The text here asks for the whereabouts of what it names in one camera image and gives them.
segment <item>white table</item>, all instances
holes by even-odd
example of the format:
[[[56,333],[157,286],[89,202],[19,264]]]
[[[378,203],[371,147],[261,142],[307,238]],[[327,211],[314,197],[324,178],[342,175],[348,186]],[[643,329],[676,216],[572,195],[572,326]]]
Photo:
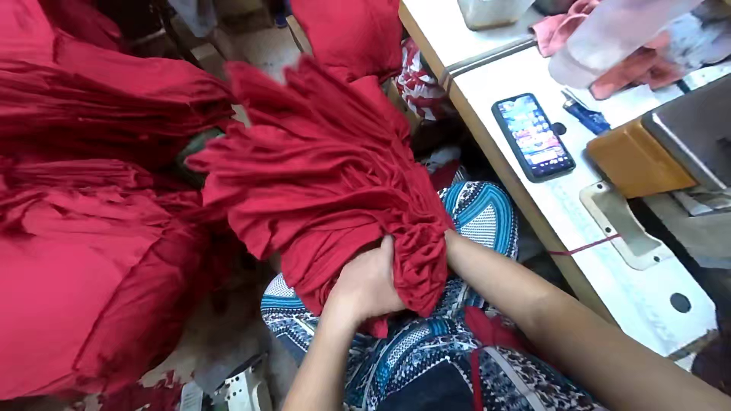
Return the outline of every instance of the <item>white table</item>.
[[[453,0],[402,0],[400,16],[438,77],[445,67],[525,35],[527,26],[540,19],[531,9],[514,26],[473,32]],[[548,74],[548,59],[536,47],[463,73],[449,88],[452,102],[501,181],[553,251],[574,250],[606,236],[579,200],[581,189],[602,180],[584,153],[594,135],[562,108],[561,90]],[[552,122],[569,130],[562,137],[576,161],[569,175],[531,183],[503,136],[491,111],[493,103],[526,92],[536,96]],[[636,101],[636,107],[625,107],[624,116],[639,116],[674,95],[671,89],[658,99]],[[713,302],[675,257],[638,271],[606,242],[553,259],[584,304],[660,355],[671,355],[716,329]],[[689,312],[671,306],[673,293],[690,300]]]

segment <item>patterned clothing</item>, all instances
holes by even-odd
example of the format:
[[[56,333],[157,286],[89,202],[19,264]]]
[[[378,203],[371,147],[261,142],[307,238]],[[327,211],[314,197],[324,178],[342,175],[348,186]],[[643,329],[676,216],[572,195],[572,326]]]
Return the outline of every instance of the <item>patterned clothing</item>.
[[[439,196],[460,234],[516,258],[518,226],[500,188],[483,181],[460,182]],[[461,279],[450,277],[430,317],[392,317],[385,339],[356,334],[346,366],[345,402],[354,410],[473,410],[470,353],[480,342],[465,323],[465,306],[481,308],[490,317],[499,314]],[[301,363],[317,317],[281,274],[264,294],[262,316]],[[482,403],[488,411],[601,409],[533,355],[482,347],[479,365]]]

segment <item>red fabric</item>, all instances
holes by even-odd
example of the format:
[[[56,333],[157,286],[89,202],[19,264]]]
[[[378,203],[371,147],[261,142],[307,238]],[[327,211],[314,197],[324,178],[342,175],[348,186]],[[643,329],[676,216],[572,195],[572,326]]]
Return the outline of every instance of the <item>red fabric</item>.
[[[401,43],[404,59],[401,74],[395,79],[401,98],[420,117],[441,120],[454,113],[447,92],[421,64],[421,51],[409,37]]]
[[[219,278],[200,193],[118,160],[0,157],[0,399],[115,391],[177,344]]]
[[[115,31],[85,0],[67,10],[43,4],[48,15],[38,0],[0,1],[0,154],[155,168],[233,114],[227,85],[186,61],[141,59],[81,39],[94,30],[68,23],[69,15]]]
[[[552,56],[578,29],[600,0],[578,0],[563,15],[552,15],[535,23],[538,50],[544,57]],[[670,44],[666,31],[639,48],[594,81],[591,93],[596,99],[607,99],[621,88],[632,84],[648,84],[652,89],[667,86],[683,77],[681,68],[662,56],[662,49]]]
[[[499,315],[490,318],[483,310],[466,306],[464,307],[464,320],[474,337],[486,347],[506,347],[521,352],[533,351],[514,328],[503,325],[502,317]]]
[[[395,288],[406,307],[429,315],[447,278],[452,222],[414,162],[406,119],[309,56],[286,71],[287,86],[246,64],[227,68],[254,126],[233,125],[188,158],[210,173],[205,204],[227,212],[256,257],[280,250],[285,281],[315,314],[353,254],[393,234]],[[385,319],[370,332],[385,336]]]
[[[108,50],[121,51],[122,33],[94,0],[39,0],[51,24],[66,33]]]
[[[292,0],[317,61],[351,82],[375,75],[379,82],[401,71],[398,0]]]
[[[503,325],[499,315],[488,317],[485,312],[474,306],[464,307],[464,320],[474,337],[480,341],[479,348],[469,356],[470,380],[472,381],[472,404],[475,411],[482,410],[482,378],[480,376],[480,351],[482,347],[506,347],[521,352],[532,352],[529,343],[515,332],[514,328]]]

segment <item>lap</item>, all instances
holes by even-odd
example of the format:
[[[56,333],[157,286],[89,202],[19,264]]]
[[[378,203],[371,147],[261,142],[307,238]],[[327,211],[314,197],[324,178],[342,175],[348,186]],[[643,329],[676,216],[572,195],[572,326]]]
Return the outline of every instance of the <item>lap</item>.
[[[510,199],[499,187],[484,181],[460,182],[441,190],[439,197],[458,233],[516,258],[518,225]],[[385,339],[357,334],[346,368],[346,403],[375,409],[391,393],[445,364],[469,376],[469,367],[464,374],[458,362],[464,363],[465,355],[479,342],[467,328],[462,308],[484,305],[473,289],[451,277],[430,317],[395,319]],[[282,274],[269,284],[261,307],[269,329],[301,362],[317,328],[317,317],[287,287]]]

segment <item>hand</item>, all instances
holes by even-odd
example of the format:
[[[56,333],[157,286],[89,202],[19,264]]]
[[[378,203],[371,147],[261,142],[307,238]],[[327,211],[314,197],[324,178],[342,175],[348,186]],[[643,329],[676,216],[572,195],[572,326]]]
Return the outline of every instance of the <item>hand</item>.
[[[377,249],[347,263],[325,303],[336,307],[355,325],[370,317],[405,309],[393,287],[393,237],[386,235]]]

